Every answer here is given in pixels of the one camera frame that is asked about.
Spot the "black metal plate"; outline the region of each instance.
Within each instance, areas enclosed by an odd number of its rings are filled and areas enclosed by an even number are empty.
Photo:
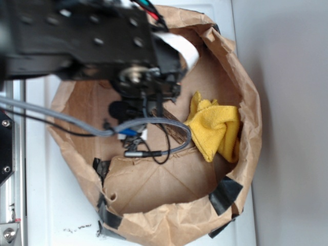
[[[55,6],[54,0],[0,1],[12,45],[3,51],[9,78],[54,73],[63,79],[113,79],[134,64],[158,66],[144,11],[117,7],[109,14],[81,4],[66,17]],[[91,21],[95,16],[98,21]],[[135,42],[141,38],[142,47]]]
[[[0,186],[14,172],[12,140],[14,122],[0,111]]]

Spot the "cable connector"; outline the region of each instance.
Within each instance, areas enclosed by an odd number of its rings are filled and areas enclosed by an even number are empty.
[[[124,157],[135,158],[135,157],[158,157],[162,156],[161,151],[125,151]]]

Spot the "crumpled paper bag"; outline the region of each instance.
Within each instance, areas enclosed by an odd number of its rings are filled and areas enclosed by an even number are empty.
[[[142,245],[178,246],[211,233],[242,213],[261,149],[261,108],[256,88],[234,53],[234,42],[222,37],[211,19],[173,7],[158,6],[158,10],[171,32],[187,38],[200,54],[197,65],[182,81],[176,104],[167,102],[165,108],[184,122],[197,90],[204,98],[217,99],[220,105],[237,106],[242,123],[239,162],[230,164],[216,155],[212,163],[207,163],[190,145],[160,166],[148,158],[121,157],[124,149],[116,136],[81,138],[48,129],[95,209],[119,219],[115,226],[104,223],[107,231]],[[117,124],[107,110],[115,100],[120,96],[107,81],[70,81],[61,83],[52,109],[101,129],[105,118]],[[54,122],[80,131],[60,120]],[[160,129],[153,125],[148,129],[151,148],[166,149]],[[173,139],[171,142],[173,148],[178,146]],[[95,157],[111,160],[104,186],[92,167]],[[238,184],[240,189],[234,193],[234,189],[222,185],[223,180]],[[223,210],[212,199],[220,194],[219,188],[227,196],[235,194]],[[99,206],[100,197],[105,206]]]

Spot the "screw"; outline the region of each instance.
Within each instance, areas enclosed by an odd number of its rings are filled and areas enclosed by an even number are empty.
[[[149,69],[149,72],[154,74],[155,76],[160,76],[159,68],[151,68],[151,69]]]
[[[11,126],[11,123],[9,120],[5,119],[2,121],[2,126],[3,127],[10,127]]]
[[[134,84],[140,83],[140,78],[141,78],[141,74],[138,72],[132,72],[131,74],[129,74],[129,79]]]
[[[27,24],[27,25],[31,25],[33,24],[33,19],[27,15],[22,15],[20,17],[21,21],[24,23],[24,24]]]
[[[7,241],[10,241],[11,239],[13,239],[16,235],[16,232],[12,229],[12,228],[8,228],[4,231],[4,238]]]
[[[100,23],[100,19],[97,15],[93,14],[90,16],[90,21],[94,24],[99,24]]]
[[[130,24],[134,27],[138,26],[138,22],[134,18],[130,18]]]
[[[144,41],[140,37],[135,37],[133,39],[133,42],[138,47],[141,47],[142,48],[144,46]]]
[[[4,167],[4,171],[5,171],[6,173],[9,173],[9,172],[10,172],[10,167]]]
[[[57,20],[55,17],[48,16],[46,19],[48,24],[51,24],[53,26],[58,26],[59,25],[59,20]]]
[[[100,38],[95,37],[93,40],[96,45],[102,46],[104,45],[104,41],[102,41]]]

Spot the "yellow microfiber towel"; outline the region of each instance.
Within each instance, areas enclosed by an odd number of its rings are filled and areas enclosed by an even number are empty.
[[[197,91],[190,104],[190,114],[184,123],[190,127],[193,141],[207,162],[219,152],[228,162],[238,161],[238,108],[220,106],[217,100],[202,100]]]

